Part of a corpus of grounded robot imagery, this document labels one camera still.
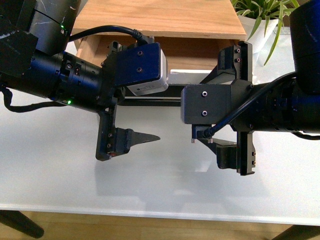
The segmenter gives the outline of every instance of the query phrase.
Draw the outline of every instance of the black metal bracket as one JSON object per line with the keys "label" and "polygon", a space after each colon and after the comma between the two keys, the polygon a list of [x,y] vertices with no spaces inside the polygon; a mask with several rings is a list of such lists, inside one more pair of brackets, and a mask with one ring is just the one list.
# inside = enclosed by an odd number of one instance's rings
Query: black metal bracket
{"label": "black metal bracket", "polygon": [[100,121],[95,157],[100,161],[127,154],[134,145],[160,140],[155,135],[116,127],[116,110],[117,106],[114,106],[98,113]]}

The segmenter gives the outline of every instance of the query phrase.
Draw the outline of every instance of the wooden box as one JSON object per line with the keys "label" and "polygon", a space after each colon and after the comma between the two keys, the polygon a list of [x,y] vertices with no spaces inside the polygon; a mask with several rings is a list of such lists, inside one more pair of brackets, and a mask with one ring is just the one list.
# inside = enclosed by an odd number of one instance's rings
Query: wooden box
{"label": "wooden box", "polygon": [[[88,0],[72,33],[103,25],[124,26],[154,36],[170,70],[211,70],[219,50],[246,37],[230,0]],[[124,45],[135,42],[116,32],[93,35],[78,42],[77,56],[99,66],[112,41]]]}

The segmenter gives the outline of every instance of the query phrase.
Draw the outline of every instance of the wooden floor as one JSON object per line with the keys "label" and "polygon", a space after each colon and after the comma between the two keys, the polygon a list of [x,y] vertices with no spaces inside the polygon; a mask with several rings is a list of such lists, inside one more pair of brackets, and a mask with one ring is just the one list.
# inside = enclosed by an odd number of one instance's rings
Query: wooden floor
{"label": "wooden floor", "polygon": [[[42,240],[270,240],[290,225],[23,212]],[[0,240],[34,239],[0,224]]]}

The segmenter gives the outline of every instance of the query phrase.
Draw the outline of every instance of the potted plant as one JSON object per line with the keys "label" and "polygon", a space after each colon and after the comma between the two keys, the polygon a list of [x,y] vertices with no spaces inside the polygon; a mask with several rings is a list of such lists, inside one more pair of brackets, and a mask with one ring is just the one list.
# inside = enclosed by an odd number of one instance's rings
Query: potted plant
{"label": "potted plant", "polygon": [[264,63],[266,65],[277,45],[281,27],[284,25],[283,17],[285,15],[289,16],[291,12],[299,7],[299,3],[297,0],[231,0],[231,3],[237,15],[240,16],[240,21],[246,32],[248,31],[248,26],[252,26],[249,30],[250,34],[247,32],[249,35],[247,41],[252,37],[257,38],[259,32],[262,35],[262,39],[257,40],[257,42],[262,43],[262,46],[259,49],[254,46],[255,52],[259,52],[262,49],[272,31],[278,25],[274,42]]}

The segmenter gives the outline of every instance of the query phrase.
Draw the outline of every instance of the plywood panel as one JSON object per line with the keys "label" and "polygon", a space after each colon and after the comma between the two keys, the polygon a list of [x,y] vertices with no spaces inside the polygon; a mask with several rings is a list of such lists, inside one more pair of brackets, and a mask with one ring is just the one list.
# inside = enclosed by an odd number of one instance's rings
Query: plywood panel
{"label": "plywood panel", "polygon": [[156,37],[244,40],[246,36],[230,0],[89,0],[73,33],[103,25]]}

